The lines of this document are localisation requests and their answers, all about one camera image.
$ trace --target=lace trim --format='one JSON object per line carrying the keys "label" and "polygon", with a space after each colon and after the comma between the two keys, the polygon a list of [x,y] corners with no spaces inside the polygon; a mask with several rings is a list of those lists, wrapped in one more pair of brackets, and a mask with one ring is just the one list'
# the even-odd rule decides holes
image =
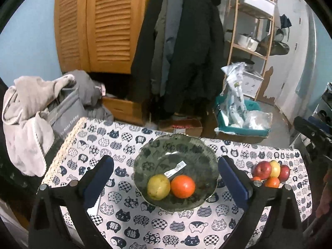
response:
{"label": "lace trim", "polygon": [[49,170],[46,172],[45,177],[41,184],[48,184],[50,185],[53,181],[54,176],[57,174],[58,169],[62,162],[65,160],[65,157],[68,153],[69,148],[71,147],[74,138],[76,137],[79,130],[82,128],[82,125],[86,122],[87,117],[82,117],[78,120],[76,125],[74,126],[73,130],[68,134],[66,140],[61,145],[60,150],[56,154],[56,157],[53,159],[52,164],[49,167]]}

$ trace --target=table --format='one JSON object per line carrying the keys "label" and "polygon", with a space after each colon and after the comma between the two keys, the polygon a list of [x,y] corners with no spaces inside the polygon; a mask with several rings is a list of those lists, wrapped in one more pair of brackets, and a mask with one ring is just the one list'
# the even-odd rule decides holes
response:
{"label": "table", "polygon": [[[166,212],[141,197],[133,182],[133,164],[141,147],[161,131],[136,125],[81,118],[54,158],[42,183],[52,187],[80,179],[108,154],[114,173],[101,194],[98,213],[91,219],[114,248],[219,248],[240,220],[239,209],[221,177],[215,193],[200,207],[182,212]],[[228,155],[236,166],[251,176],[250,169],[263,160],[277,160],[290,166],[287,180],[294,190],[301,219],[312,212],[308,174],[298,150],[278,149],[219,139],[201,139],[216,156]],[[74,225],[66,208],[61,208],[67,226]],[[253,245],[262,233],[270,207],[266,207],[249,241]]]}

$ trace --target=green glass plate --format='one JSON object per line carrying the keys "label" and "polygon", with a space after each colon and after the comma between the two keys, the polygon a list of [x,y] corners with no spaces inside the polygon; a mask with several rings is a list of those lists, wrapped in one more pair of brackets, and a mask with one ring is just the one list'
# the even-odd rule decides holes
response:
{"label": "green glass plate", "polygon": [[[162,200],[151,199],[147,194],[149,179],[174,169],[181,161],[187,165],[169,179],[171,181],[182,174],[191,177],[196,184],[194,194],[187,199],[179,199],[170,192]],[[163,135],[145,144],[134,163],[134,182],[143,198],[170,212],[202,205],[214,193],[218,177],[218,160],[212,149],[200,139],[185,134]]]}

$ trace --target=gray floor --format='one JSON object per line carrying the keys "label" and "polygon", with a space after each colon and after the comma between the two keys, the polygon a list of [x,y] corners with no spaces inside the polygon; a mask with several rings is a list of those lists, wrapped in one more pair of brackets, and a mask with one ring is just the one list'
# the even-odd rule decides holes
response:
{"label": "gray floor", "polygon": [[260,145],[270,146],[275,148],[288,148],[290,142],[290,134],[288,131],[287,121],[284,120],[277,108],[274,106],[259,102],[261,110],[264,112],[271,112],[272,127],[269,136],[260,142]]}

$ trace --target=red apple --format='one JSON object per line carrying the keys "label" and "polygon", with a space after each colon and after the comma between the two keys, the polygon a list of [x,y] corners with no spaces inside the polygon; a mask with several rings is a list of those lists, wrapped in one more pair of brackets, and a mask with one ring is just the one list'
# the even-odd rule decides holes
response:
{"label": "red apple", "polygon": [[262,180],[267,179],[272,171],[272,166],[268,161],[262,161],[257,164],[253,171],[253,176],[260,177]]}
{"label": "red apple", "polygon": [[280,180],[280,182],[285,182],[288,180],[289,178],[289,174],[290,174],[290,169],[287,165],[281,165],[280,166],[280,175],[278,177],[278,179]]}

